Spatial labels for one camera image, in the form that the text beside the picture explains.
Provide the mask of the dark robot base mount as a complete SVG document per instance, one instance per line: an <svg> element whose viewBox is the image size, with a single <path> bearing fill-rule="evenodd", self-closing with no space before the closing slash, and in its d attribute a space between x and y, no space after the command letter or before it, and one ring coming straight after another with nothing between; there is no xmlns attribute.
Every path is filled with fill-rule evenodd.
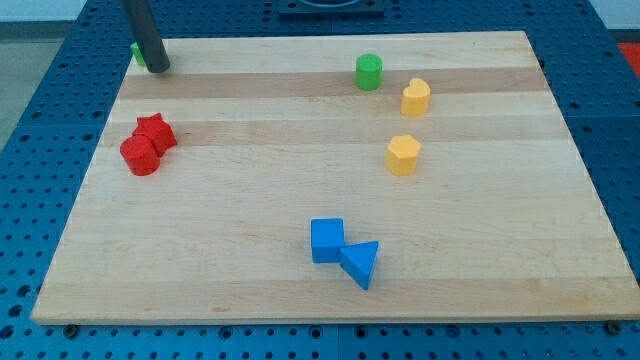
<svg viewBox="0 0 640 360"><path fill-rule="evenodd" d="M385 0L277 0L280 17L383 15Z"/></svg>

